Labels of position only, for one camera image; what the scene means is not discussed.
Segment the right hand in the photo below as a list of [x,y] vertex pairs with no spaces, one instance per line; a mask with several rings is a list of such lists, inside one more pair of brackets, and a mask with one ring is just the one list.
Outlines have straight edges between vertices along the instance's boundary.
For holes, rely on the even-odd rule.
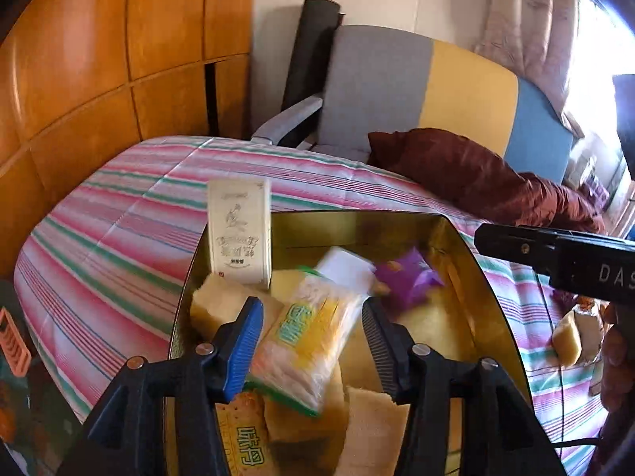
[[611,325],[602,344],[604,362],[600,399],[603,406],[614,413],[622,406],[634,385],[634,365],[627,359],[629,346],[617,329],[616,307],[609,304],[605,308],[604,320]]

